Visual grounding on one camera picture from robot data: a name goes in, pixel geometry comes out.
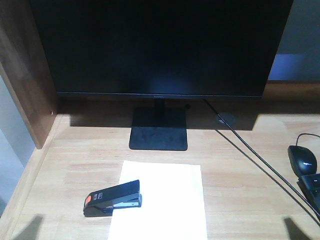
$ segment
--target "computer mouse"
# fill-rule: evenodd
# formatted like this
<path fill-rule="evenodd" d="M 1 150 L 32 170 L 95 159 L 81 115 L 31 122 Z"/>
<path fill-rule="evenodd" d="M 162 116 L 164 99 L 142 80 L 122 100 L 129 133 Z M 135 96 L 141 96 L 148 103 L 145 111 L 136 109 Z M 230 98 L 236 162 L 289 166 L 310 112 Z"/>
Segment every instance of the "computer mouse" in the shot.
<path fill-rule="evenodd" d="M 317 159 L 308 148 L 290 145 L 288 155 L 292 170 L 298 178 L 317 172 Z"/>

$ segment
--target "sheet of paper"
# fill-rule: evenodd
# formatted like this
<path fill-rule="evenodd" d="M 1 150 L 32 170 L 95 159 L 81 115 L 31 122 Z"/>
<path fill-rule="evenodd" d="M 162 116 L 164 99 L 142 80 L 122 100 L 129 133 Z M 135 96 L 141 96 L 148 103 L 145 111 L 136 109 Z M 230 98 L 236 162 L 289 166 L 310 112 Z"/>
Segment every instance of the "sheet of paper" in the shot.
<path fill-rule="evenodd" d="M 115 209 L 108 240 L 207 240 L 199 165 L 124 161 L 119 184 L 137 179 L 142 206 Z"/>

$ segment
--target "computer monitor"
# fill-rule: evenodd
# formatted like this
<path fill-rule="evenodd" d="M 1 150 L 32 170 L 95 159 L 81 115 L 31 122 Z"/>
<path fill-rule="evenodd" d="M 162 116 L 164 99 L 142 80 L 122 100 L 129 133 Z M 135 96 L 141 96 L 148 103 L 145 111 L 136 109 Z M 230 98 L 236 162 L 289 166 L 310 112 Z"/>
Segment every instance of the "computer monitor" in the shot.
<path fill-rule="evenodd" d="M 260 98 L 293 0 L 31 0 L 59 95 Z M 134 112 L 130 147 L 187 149 L 184 112 Z"/>

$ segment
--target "black cable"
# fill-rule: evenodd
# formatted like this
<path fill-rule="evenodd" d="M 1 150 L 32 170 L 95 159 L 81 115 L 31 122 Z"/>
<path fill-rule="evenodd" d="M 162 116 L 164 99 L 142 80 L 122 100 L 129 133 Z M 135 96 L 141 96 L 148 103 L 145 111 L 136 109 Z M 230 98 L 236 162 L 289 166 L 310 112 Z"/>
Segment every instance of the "black cable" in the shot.
<path fill-rule="evenodd" d="M 233 134 L 258 158 L 260 159 L 274 174 L 276 174 L 295 194 L 299 196 L 308 206 L 312 209 L 312 211 L 320 218 L 320 213 L 308 202 L 308 200 L 300 193 L 294 186 L 291 185 L 279 172 L 277 172 L 269 163 L 266 162 L 249 144 L 224 120 L 222 116 L 218 113 L 218 111 L 206 100 L 204 102 L 211 108 L 212 111 L 223 121 L 223 123 L 233 132 Z"/>
<path fill-rule="evenodd" d="M 316 134 L 313 134 L 313 133 L 306 133 L 306 132 L 300 133 L 300 134 L 298 135 L 298 137 L 296 138 L 296 142 L 295 142 L 295 145 L 296 145 L 296 146 L 298 145 L 298 140 L 299 140 L 300 136 L 302 136 L 302 135 L 310 135 L 310 136 L 315 136 L 315 137 L 320 138 L 319 135 L 316 135 Z"/>

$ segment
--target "wooden side panel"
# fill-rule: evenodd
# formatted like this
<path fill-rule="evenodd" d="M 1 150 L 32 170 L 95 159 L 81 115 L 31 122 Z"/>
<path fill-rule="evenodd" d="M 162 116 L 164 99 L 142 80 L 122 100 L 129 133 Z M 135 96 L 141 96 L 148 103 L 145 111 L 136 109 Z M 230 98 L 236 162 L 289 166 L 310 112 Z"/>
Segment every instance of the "wooden side panel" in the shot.
<path fill-rule="evenodd" d="M 0 0 L 0 75 L 38 149 L 57 112 L 57 96 L 27 0 Z"/>

